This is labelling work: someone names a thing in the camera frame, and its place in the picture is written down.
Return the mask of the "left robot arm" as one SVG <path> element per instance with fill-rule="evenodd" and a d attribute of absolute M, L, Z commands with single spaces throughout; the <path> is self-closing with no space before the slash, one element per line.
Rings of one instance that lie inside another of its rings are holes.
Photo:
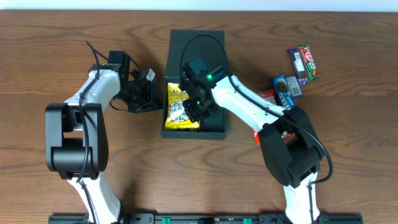
<path fill-rule="evenodd" d="M 63 103 L 45 109 L 45 160 L 80 195 L 87 213 L 51 215 L 49 223 L 132 223 L 120 200 L 111 189 L 105 173 L 109 144 L 104 111 L 114 100 L 126 104 L 134 114 L 163 107 L 155 87 L 155 72 L 130 69 L 133 59 L 125 52 L 112 50 L 106 63 L 96 62 L 88 79 Z"/>

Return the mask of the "red snack bag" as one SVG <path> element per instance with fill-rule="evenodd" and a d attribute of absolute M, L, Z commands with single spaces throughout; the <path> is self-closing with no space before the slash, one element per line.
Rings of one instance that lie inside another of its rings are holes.
<path fill-rule="evenodd" d="M 275 100 L 274 90 L 263 91 L 258 93 L 258 95 L 270 103 L 277 104 Z M 291 135 L 288 132 L 284 132 L 282 134 L 282 139 L 284 140 L 285 143 L 288 143 L 289 141 L 293 140 L 294 137 L 295 137 L 294 135 Z M 254 141 L 257 145 L 260 145 L 259 136 L 257 135 L 257 132 L 254 132 Z"/>

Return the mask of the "dark green gift box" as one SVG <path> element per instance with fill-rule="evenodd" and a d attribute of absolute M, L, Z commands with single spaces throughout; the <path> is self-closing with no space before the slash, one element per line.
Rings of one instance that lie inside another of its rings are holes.
<path fill-rule="evenodd" d="M 169 54 L 165 70 L 165 84 L 178 83 L 187 91 L 189 98 L 209 106 L 212 102 L 211 89 L 224 77 L 223 69 L 228 66 L 224 51 L 223 30 L 178 30 L 170 31 Z M 164 96 L 162 115 L 163 138 L 174 139 L 217 139 L 226 137 L 226 110 L 219 108 L 216 120 L 206 123 L 194 131 L 164 129 L 168 113 L 167 93 Z"/>

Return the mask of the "yellow seed snack bag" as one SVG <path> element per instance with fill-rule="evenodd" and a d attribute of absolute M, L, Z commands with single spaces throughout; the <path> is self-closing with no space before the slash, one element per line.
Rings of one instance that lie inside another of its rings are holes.
<path fill-rule="evenodd" d="M 178 83 L 167 84 L 168 113 L 164 125 L 165 130 L 187 129 L 194 131 L 200 127 L 200 123 L 198 121 L 191 122 L 185 112 L 183 102 L 188 99 L 188 93 L 182 91 Z"/>

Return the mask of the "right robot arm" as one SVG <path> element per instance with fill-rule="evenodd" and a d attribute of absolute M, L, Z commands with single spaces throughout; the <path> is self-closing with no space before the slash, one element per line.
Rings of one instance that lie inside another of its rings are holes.
<path fill-rule="evenodd" d="M 210 70 L 199 57 L 179 63 L 183 107 L 191 122 L 224 108 L 257 132 L 264 162 L 283 185 L 291 223 L 315 223 L 320 215 L 314 187 L 326 149 L 299 107 L 270 103 L 244 86 L 226 67 Z"/>

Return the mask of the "blue Oreo cookie pack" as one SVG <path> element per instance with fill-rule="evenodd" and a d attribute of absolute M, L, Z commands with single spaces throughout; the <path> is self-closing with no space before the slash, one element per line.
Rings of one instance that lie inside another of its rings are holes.
<path fill-rule="evenodd" d="M 295 106 L 295 103 L 285 79 L 285 74 L 282 73 L 278 77 L 270 78 L 269 81 L 273 85 L 278 105 L 283 106 L 287 110 L 291 110 Z"/>

